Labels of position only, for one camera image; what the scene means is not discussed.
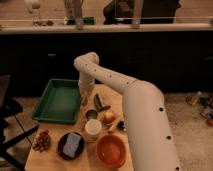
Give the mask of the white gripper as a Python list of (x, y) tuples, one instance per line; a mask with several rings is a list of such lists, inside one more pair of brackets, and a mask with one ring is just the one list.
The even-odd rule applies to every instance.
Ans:
[(95, 79), (88, 74), (81, 73), (79, 75), (78, 85), (82, 98), (86, 100), (95, 86)]

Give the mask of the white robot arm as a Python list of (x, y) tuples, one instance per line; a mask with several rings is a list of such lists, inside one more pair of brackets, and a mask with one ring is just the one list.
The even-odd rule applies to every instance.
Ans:
[(95, 81), (122, 95), (122, 107), (134, 171), (183, 171), (165, 109), (163, 93), (152, 83), (99, 65), (90, 52), (77, 57), (79, 88), (91, 91)]

